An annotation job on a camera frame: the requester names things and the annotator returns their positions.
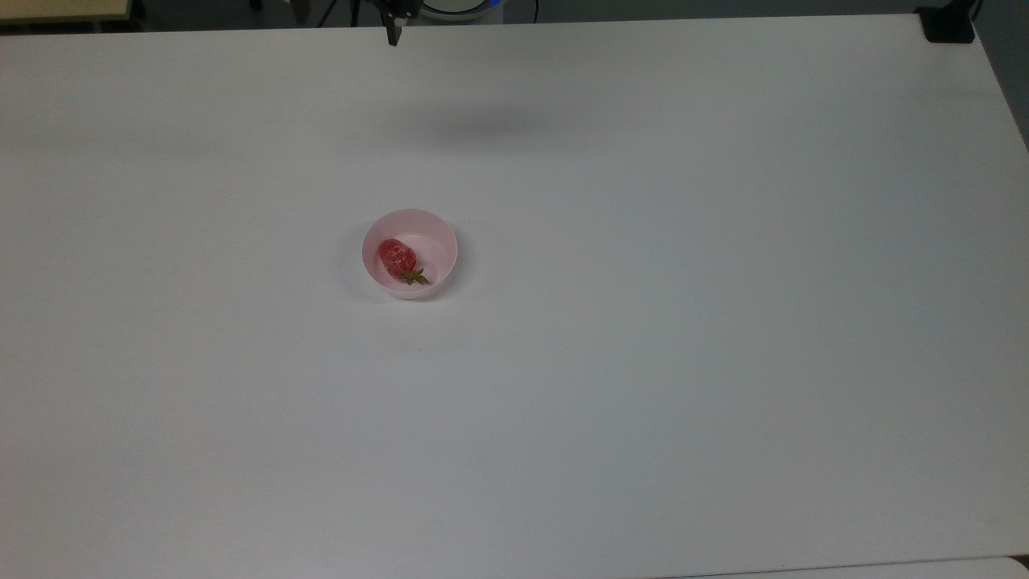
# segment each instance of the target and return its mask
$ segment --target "light-colored object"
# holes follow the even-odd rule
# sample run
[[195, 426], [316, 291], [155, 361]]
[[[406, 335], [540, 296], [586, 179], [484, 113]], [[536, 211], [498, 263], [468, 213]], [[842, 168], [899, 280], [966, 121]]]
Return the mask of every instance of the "light-colored object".
[[[425, 267], [429, 285], [407, 285], [386, 272], [378, 249], [380, 243], [391, 237], [414, 249], [419, 265]], [[368, 228], [361, 244], [361, 259], [371, 279], [391, 296], [419, 300], [436, 294], [445, 285], [457, 262], [457, 237], [447, 221], [428, 211], [400, 209], [383, 216]]]
[[0, 0], [0, 24], [118, 21], [131, 0]]
[[[1029, 155], [979, 43], [894, 14], [0, 53], [4, 579], [1029, 551]], [[404, 317], [356, 250], [384, 207], [461, 238]]]
[[451, 22], [477, 20], [497, 10], [502, 12], [504, 2], [505, 0], [425, 0], [421, 15]]

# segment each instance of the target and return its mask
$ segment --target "white background surface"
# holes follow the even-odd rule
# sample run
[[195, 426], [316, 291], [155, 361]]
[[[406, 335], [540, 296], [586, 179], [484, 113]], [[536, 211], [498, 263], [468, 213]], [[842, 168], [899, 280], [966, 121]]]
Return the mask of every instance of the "white background surface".
[[[1029, 156], [979, 44], [864, 16], [0, 53], [4, 577], [1029, 551]], [[431, 302], [360, 262], [402, 207], [459, 237]]]

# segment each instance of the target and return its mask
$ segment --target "small plastic bowl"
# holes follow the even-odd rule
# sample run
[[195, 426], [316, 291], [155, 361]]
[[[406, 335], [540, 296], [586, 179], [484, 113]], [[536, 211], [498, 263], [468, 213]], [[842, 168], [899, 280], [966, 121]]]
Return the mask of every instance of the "small plastic bowl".
[[[407, 285], [386, 272], [379, 258], [379, 244], [394, 237], [415, 250], [418, 266], [425, 269], [428, 285]], [[418, 300], [435, 294], [457, 262], [457, 237], [447, 221], [421, 209], [393, 211], [375, 222], [361, 245], [364, 268], [389, 294], [402, 300]]]

